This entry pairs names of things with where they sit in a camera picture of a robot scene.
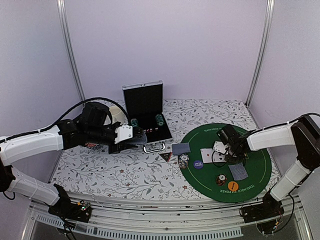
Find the dealt blue playing card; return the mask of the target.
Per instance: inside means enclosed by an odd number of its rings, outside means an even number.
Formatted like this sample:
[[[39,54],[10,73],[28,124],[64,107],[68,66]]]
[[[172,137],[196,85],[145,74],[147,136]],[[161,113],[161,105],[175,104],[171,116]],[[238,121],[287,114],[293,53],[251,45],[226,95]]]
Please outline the dealt blue playing card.
[[[249,177],[246,168],[242,164],[230,165],[229,169],[235,181],[241,181]]]

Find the orange poker chip stack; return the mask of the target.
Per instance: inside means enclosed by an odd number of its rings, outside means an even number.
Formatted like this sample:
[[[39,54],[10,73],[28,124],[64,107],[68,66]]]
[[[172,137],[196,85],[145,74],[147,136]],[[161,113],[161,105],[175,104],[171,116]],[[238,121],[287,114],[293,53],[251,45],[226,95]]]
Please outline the orange poker chip stack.
[[[219,174],[215,182],[218,186],[223,186],[226,182],[226,176],[224,174]]]

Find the orange big blind button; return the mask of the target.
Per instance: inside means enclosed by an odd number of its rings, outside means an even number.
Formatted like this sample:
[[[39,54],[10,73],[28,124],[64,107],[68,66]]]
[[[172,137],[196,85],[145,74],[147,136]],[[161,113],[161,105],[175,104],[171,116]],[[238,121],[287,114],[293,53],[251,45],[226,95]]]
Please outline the orange big blind button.
[[[236,181],[230,181],[227,187],[231,192],[236,192],[239,189],[239,184]]]

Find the blue playing card deck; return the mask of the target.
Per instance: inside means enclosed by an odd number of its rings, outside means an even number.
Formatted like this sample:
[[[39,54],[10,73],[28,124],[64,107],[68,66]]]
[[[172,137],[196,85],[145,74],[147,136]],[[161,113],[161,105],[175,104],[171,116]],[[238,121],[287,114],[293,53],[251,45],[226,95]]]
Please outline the blue playing card deck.
[[[148,139],[146,134],[143,132],[140,135],[136,135],[133,138],[125,140],[124,142],[130,145],[140,146],[140,145],[146,145],[148,142]]]

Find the purple small blind button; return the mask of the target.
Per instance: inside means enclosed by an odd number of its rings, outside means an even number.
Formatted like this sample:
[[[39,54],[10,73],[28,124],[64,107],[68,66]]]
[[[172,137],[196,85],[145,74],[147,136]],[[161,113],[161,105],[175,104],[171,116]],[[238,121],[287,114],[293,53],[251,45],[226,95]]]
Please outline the purple small blind button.
[[[195,160],[193,162],[193,167],[195,169],[202,169],[204,167],[204,163],[201,160]]]

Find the aluminium poker case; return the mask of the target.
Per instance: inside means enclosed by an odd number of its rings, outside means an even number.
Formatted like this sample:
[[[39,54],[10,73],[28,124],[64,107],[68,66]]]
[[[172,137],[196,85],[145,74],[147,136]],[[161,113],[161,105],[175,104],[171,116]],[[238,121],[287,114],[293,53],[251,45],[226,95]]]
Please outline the aluminium poker case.
[[[161,152],[166,149],[166,142],[173,140],[169,126],[163,114],[164,88],[161,80],[147,83],[137,83],[122,87],[126,112],[131,119],[138,120],[138,127],[143,129],[158,128],[156,132],[145,133],[147,144],[143,151],[147,154]],[[161,114],[164,125],[158,126],[155,116]]]

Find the three of spades card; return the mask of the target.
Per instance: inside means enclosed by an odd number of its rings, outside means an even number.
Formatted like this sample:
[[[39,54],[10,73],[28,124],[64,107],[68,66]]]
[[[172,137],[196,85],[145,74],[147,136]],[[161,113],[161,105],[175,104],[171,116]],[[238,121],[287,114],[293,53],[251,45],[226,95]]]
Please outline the three of spades card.
[[[226,163],[226,156],[228,155],[228,151],[225,152],[219,152],[219,151],[213,151],[211,155],[211,161],[212,163]]]

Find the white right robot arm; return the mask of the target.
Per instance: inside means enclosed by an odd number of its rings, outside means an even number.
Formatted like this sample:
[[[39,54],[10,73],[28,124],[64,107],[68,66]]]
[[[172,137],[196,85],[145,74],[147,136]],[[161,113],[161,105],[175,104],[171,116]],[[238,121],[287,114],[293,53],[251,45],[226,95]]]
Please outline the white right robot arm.
[[[225,125],[230,124],[242,133],[247,131],[261,129],[263,127],[269,127],[276,124],[281,124],[287,121],[291,121],[299,117],[302,113],[274,113],[266,111],[264,113],[258,113],[251,110],[249,113],[242,113],[238,117],[235,114],[231,114],[229,118],[224,122]],[[271,160],[271,175],[268,184],[263,187],[258,193],[253,195],[254,198],[261,197],[267,190],[269,190],[285,171],[294,163],[298,153],[293,146],[280,146],[273,147],[268,150],[269,158]],[[298,195],[304,206],[318,206],[320,204],[320,169],[317,168],[315,173],[306,180],[297,190],[294,191],[294,195]]]

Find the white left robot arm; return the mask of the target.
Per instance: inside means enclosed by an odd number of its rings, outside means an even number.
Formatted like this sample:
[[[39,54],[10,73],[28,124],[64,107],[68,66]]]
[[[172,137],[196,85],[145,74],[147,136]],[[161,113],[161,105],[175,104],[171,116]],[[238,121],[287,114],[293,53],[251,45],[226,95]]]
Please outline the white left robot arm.
[[[133,147],[131,141],[142,130],[116,122],[90,125],[71,119],[0,139],[0,190],[44,202],[63,216],[74,213],[74,205],[63,187],[48,183],[58,152],[88,144],[107,145],[121,151]]]

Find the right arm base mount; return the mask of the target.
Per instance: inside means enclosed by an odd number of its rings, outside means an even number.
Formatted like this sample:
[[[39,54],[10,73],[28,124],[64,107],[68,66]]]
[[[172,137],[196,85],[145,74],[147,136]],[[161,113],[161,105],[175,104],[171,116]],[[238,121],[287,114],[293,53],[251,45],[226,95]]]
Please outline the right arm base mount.
[[[262,203],[243,206],[239,210],[239,214],[243,217],[245,223],[279,217],[279,220],[274,219],[257,225],[257,229],[264,235],[273,234],[277,230],[284,213],[282,202],[275,200],[269,192],[262,198]]]

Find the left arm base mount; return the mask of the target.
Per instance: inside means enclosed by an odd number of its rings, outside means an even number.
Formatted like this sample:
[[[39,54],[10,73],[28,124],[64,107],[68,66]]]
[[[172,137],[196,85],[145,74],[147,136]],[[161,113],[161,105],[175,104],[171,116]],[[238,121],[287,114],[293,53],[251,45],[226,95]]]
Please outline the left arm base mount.
[[[92,207],[91,203],[85,200],[72,203],[68,197],[61,197],[54,205],[49,206],[48,213],[63,219],[88,223],[91,218]]]

